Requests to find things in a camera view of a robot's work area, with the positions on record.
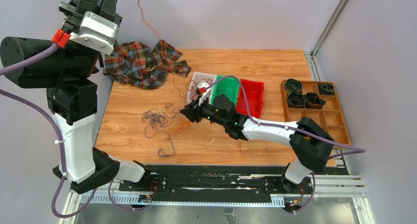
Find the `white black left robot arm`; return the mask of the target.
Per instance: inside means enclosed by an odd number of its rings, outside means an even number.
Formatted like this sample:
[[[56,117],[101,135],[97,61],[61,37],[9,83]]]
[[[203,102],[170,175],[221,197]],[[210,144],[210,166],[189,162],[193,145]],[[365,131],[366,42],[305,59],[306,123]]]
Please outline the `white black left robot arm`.
[[[60,146],[53,173],[79,194],[112,180],[130,181],[139,191],[150,187],[142,164],[94,147],[97,85],[89,77],[97,73],[101,54],[114,49],[122,20],[116,9],[117,0],[61,2],[65,21],[51,40],[8,36],[0,44],[2,75],[24,89],[46,89],[47,119]]]

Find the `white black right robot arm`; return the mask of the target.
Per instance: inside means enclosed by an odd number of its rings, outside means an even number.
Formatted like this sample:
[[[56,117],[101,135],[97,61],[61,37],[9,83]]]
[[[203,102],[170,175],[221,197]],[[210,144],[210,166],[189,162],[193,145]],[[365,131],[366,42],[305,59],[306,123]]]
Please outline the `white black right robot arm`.
[[[323,172],[333,149],[333,138],[311,118],[298,122],[273,122],[238,113],[225,95],[213,103],[196,99],[180,110],[190,122],[207,119],[221,125],[235,140],[262,140],[291,147],[296,159],[289,163],[278,186],[287,193],[300,188],[305,177],[312,172]]]

